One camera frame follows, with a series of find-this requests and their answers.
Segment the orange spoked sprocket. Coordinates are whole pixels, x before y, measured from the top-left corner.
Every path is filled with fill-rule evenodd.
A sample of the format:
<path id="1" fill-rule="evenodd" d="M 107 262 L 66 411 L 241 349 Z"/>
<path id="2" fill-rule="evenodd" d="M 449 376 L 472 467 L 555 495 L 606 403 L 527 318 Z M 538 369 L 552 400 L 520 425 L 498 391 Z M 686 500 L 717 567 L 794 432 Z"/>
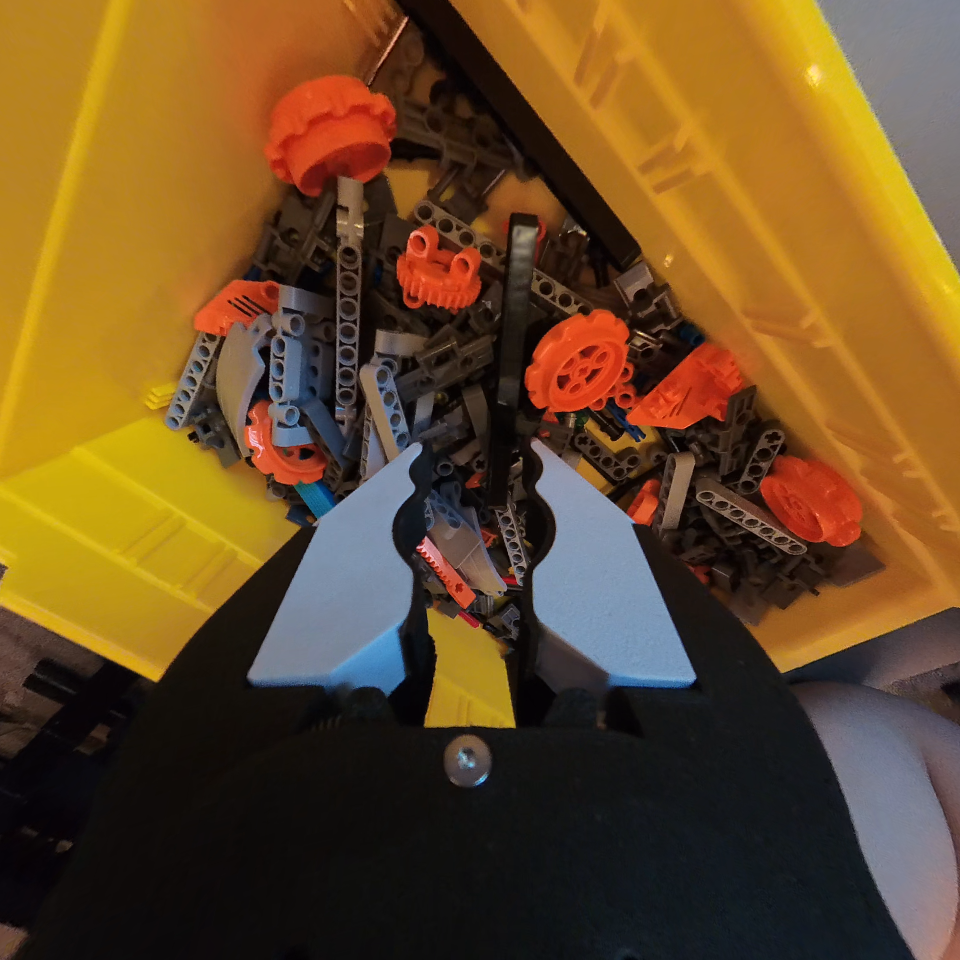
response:
<path id="1" fill-rule="evenodd" d="M 627 324 L 603 309 L 560 321 L 539 341 L 526 369 L 530 401 L 536 408 L 566 413 L 600 410 L 608 399 L 631 394 L 629 335 Z"/>
<path id="2" fill-rule="evenodd" d="M 261 474 L 280 484 L 293 486 L 323 479 L 328 466 L 325 453 L 311 441 L 308 432 L 295 427 L 288 443 L 286 427 L 278 427 L 269 412 L 267 399 L 253 404 L 247 412 L 246 443 L 253 465 Z"/>

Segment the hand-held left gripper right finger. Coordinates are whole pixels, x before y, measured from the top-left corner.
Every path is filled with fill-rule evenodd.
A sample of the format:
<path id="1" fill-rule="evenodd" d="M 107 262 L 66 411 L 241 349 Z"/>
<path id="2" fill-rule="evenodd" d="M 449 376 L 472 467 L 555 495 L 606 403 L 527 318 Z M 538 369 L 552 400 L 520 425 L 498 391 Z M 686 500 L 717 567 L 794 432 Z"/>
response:
<path id="1" fill-rule="evenodd" d="M 642 727 L 700 706 L 684 616 L 700 584 L 540 440 L 525 451 L 527 534 L 514 653 L 517 726 Z"/>

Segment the orange wedge panel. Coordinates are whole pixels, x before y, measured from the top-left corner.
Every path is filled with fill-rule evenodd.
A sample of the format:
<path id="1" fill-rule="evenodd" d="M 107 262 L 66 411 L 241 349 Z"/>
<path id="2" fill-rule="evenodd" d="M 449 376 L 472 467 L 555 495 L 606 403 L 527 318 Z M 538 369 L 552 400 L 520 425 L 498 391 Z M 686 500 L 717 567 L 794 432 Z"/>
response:
<path id="1" fill-rule="evenodd" d="M 687 429 L 706 417 L 723 422 L 730 397 L 742 388 L 735 355 L 705 342 L 637 402 L 627 421 L 671 429 Z"/>

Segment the light grey frame assembly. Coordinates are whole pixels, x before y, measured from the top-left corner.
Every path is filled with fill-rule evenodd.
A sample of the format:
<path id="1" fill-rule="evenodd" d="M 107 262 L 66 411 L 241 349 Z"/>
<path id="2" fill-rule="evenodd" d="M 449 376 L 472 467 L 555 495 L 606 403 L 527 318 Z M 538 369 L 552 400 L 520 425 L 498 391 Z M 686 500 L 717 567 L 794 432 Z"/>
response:
<path id="1" fill-rule="evenodd" d="M 246 328 L 235 322 L 223 336 L 215 388 L 225 423 L 239 453 L 252 451 L 245 430 L 250 408 L 267 400 L 275 426 L 296 427 L 321 441 L 342 468 L 346 441 L 330 411 L 333 388 L 333 300 L 280 284 L 278 308 Z"/>

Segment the orange slotted panel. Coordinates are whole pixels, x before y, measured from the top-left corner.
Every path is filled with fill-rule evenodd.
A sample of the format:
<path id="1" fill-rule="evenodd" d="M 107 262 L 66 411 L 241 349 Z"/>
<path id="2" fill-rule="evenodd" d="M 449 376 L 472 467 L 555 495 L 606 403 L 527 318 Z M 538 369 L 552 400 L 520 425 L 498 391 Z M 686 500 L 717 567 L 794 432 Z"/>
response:
<path id="1" fill-rule="evenodd" d="M 235 323 L 249 328 L 261 314 L 278 310 L 280 293 L 281 284 L 275 281 L 233 280 L 198 310 L 194 328 L 222 337 Z"/>

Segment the medium grey beam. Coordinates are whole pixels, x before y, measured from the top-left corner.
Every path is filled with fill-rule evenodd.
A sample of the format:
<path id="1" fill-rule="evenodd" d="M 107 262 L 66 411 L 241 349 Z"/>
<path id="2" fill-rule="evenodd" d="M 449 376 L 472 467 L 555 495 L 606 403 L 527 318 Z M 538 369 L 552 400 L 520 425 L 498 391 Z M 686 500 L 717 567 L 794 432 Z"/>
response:
<path id="1" fill-rule="evenodd" d="M 711 477 L 702 476 L 696 480 L 695 497 L 702 506 L 785 554 L 800 556 L 808 552 L 808 545 L 770 513 Z"/>

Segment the orange toothed rack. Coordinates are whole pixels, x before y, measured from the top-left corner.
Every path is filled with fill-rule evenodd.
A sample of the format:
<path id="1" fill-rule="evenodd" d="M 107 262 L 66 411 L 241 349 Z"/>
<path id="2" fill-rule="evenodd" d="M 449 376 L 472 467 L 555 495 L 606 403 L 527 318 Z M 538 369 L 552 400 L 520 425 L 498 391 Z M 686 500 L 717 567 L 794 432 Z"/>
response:
<path id="1" fill-rule="evenodd" d="M 474 591 L 464 581 L 456 568 L 444 557 L 439 547 L 429 536 L 425 536 L 420 541 L 415 547 L 415 551 L 434 572 L 438 581 L 443 584 L 452 600 L 461 609 L 466 610 L 474 603 Z"/>

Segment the orange wheel hub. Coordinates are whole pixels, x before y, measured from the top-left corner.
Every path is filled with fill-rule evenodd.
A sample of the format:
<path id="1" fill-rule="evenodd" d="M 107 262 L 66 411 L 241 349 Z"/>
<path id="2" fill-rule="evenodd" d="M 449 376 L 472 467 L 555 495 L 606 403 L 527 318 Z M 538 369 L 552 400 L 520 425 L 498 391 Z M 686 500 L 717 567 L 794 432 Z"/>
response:
<path id="1" fill-rule="evenodd" d="M 359 78 L 331 75 L 298 85 L 276 104 L 264 154 L 282 182 L 318 197 L 337 177 L 366 184 L 379 175 L 396 133 L 387 96 Z"/>
<path id="2" fill-rule="evenodd" d="M 861 536 L 856 491 L 823 462 L 777 456 L 760 494 L 780 523 L 806 542 L 845 547 Z"/>

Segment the black glossy beam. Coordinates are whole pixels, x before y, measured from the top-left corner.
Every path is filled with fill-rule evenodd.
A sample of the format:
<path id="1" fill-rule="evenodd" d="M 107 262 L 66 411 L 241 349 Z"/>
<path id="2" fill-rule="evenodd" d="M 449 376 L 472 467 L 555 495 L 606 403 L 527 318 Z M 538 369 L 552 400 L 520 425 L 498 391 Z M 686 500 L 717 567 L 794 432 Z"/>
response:
<path id="1" fill-rule="evenodd" d="M 525 401 L 525 341 L 530 318 L 533 274 L 540 222 L 529 213 L 510 215 L 503 276 L 498 377 L 490 412 L 487 506 L 508 505 L 510 471 L 521 439 L 534 430 Z"/>

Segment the yellow plastic bin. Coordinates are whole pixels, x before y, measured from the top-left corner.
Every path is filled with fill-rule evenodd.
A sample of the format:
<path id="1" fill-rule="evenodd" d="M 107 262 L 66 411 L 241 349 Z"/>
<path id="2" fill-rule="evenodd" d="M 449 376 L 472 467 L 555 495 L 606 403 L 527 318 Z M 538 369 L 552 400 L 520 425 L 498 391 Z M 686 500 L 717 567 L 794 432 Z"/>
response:
<path id="1" fill-rule="evenodd" d="M 782 669 L 958 605 L 958 278 L 813 2 L 456 2 L 886 570 Z M 298 83 L 388 2 L 2 2 L 2 603 L 151 679 L 293 533 L 147 399 L 241 272 Z"/>

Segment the short grey beam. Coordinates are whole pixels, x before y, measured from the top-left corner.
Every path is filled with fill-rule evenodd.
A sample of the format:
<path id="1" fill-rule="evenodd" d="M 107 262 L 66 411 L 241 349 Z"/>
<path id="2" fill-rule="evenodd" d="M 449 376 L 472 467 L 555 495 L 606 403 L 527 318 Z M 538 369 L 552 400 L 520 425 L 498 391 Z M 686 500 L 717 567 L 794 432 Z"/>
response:
<path id="1" fill-rule="evenodd" d="M 223 342 L 223 336 L 198 332 L 164 418 L 169 429 L 192 426 L 207 413 Z"/>

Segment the pile of grey building pieces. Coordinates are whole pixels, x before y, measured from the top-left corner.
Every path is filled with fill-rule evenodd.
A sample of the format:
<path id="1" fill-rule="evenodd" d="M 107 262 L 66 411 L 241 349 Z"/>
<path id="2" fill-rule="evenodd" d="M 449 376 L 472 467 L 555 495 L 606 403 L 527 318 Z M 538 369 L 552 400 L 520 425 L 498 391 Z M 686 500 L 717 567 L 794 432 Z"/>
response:
<path id="1" fill-rule="evenodd" d="M 507 154 L 514 145 L 486 107 L 469 116 L 457 112 L 456 99 L 465 83 L 448 69 L 432 86 L 428 100 L 413 94 L 415 74 L 428 56 L 419 28 L 404 26 L 374 78 L 375 88 L 395 109 L 393 156 L 436 160 L 442 175 L 425 198 L 478 232 L 474 221 L 486 210 L 488 192 L 507 171 Z M 408 219 L 398 215 L 383 173 L 365 185 L 365 204 L 361 321 L 363 330 L 374 336 L 370 362 L 391 366 L 411 440 L 433 446 L 438 480 L 426 507 L 427 536 L 474 591 L 475 600 L 462 609 L 429 566 L 426 585 L 442 613 L 486 629 L 507 649 L 519 636 L 520 585 L 530 551 L 518 464 L 510 475 L 510 506 L 500 510 L 488 506 L 488 400 L 493 396 L 501 327 L 501 279 L 486 281 L 480 273 L 482 262 L 481 292 L 474 304 L 457 312 L 429 304 L 409 308 L 398 282 L 397 261 L 419 226 L 412 214 Z M 329 407 L 345 440 L 347 466 L 340 466 L 320 440 L 312 443 L 327 458 L 319 481 L 338 501 L 363 482 L 366 401 L 358 376 L 356 419 L 344 435 L 334 415 L 338 237 L 333 210 L 331 189 L 307 197 L 292 187 L 241 280 L 278 282 L 333 301 Z M 638 400 L 637 388 L 645 390 L 662 381 L 704 343 L 699 330 L 676 308 L 669 288 L 654 282 L 645 263 L 639 262 L 637 270 L 643 279 L 628 280 L 623 274 L 614 283 L 627 306 L 611 311 L 630 331 L 632 393 L 609 398 L 600 410 L 551 413 L 534 407 L 536 438 L 558 454 L 571 455 L 575 468 L 592 470 L 601 479 L 601 492 L 618 505 L 628 508 L 644 482 L 659 479 L 661 491 L 651 526 L 750 627 L 759 626 L 773 609 L 787 610 L 804 596 L 817 596 L 825 586 L 845 589 L 882 573 L 883 562 L 862 540 L 845 547 L 805 541 L 807 552 L 791 556 L 697 502 L 695 482 L 707 476 L 762 508 L 761 482 L 776 458 L 786 456 L 786 432 L 777 419 L 761 417 L 756 387 L 744 385 L 731 396 L 723 421 L 707 416 L 686 429 L 628 422 Z M 252 454 L 244 458 L 239 453 L 215 382 L 205 415 L 181 430 L 201 450 L 214 451 L 225 469 L 241 461 L 256 468 Z M 316 521 L 295 485 L 264 477 L 269 495 L 288 503 L 290 522 Z"/>

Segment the orange bevel gear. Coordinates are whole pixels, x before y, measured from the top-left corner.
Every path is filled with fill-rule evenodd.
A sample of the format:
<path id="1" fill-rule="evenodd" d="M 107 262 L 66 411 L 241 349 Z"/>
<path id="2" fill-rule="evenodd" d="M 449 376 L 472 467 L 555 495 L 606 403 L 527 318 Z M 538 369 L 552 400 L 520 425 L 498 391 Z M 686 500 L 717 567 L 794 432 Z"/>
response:
<path id="1" fill-rule="evenodd" d="M 457 253 L 439 248 L 437 229 L 429 224 L 411 232 L 395 271 L 405 306 L 438 306 L 453 312 L 473 305 L 481 292 L 482 257 L 469 246 Z"/>

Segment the long dark grey beam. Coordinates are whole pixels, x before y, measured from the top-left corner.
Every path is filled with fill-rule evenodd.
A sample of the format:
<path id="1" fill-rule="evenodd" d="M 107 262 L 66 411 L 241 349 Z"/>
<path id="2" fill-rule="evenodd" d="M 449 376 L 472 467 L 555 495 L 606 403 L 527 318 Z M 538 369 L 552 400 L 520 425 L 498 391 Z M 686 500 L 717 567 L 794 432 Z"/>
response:
<path id="1" fill-rule="evenodd" d="M 503 278 L 507 262 L 506 251 L 484 234 L 453 217 L 427 198 L 414 205 L 412 218 L 419 227 L 428 225 L 437 231 L 438 246 L 441 249 L 453 252 L 465 248 L 478 250 L 483 262 L 480 274 L 487 282 Z M 553 310 L 566 316 L 576 313 L 586 316 L 595 308 L 582 295 L 574 293 L 538 268 L 533 270 L 531 291 L 534 303 L 541 309 Z"/>

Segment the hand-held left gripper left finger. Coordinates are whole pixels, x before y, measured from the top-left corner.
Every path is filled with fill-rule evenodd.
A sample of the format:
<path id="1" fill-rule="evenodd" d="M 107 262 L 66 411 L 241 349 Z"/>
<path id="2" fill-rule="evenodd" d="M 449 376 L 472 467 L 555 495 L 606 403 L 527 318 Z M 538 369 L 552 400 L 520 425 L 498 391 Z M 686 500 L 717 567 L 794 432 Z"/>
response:
<path id="1" fill-rule="evenodd" d="M 255 687 L 370 688 L 422 725 L 436 651 L 414 559 L 432 455 L 413 442 L 318 526 L 247 673 Z"/>

